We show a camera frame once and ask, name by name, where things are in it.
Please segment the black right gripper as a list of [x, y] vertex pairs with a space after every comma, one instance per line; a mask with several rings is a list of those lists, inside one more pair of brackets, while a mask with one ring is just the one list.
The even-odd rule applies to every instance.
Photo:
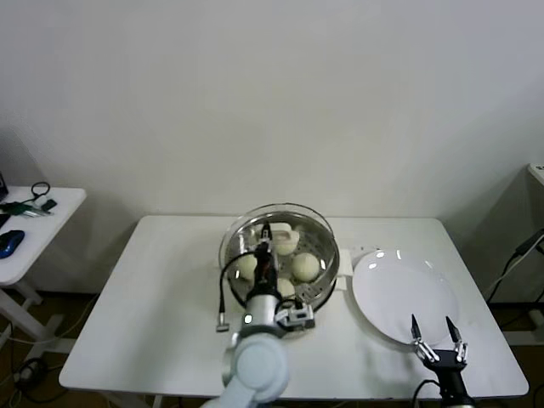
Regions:
[[411, 335], [417, 357], [426, 362], [426, 367], [438, 378], [443, 400], [468, 400], [468, 392], [462, 379], [466, 367], [468, 344], [462, 340], [459, 329], [449, 316], [445, 317], [453, 350], [433, 350], [423, 339], [415, 315], [411, 315]]

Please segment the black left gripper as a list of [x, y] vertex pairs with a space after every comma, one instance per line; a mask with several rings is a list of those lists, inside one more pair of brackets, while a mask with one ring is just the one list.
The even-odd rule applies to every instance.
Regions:
[[270, 253], [273, 244], [272, 229], [269, 222], [264, 222], [259, 239], [259, 250], [255, 258], [257, 266], [254, 270], [254, 285], [252, 295], [270, 295], [277, 300], [281, 299], [278, 291], [278, 271], [275, 266], [275, 259]]

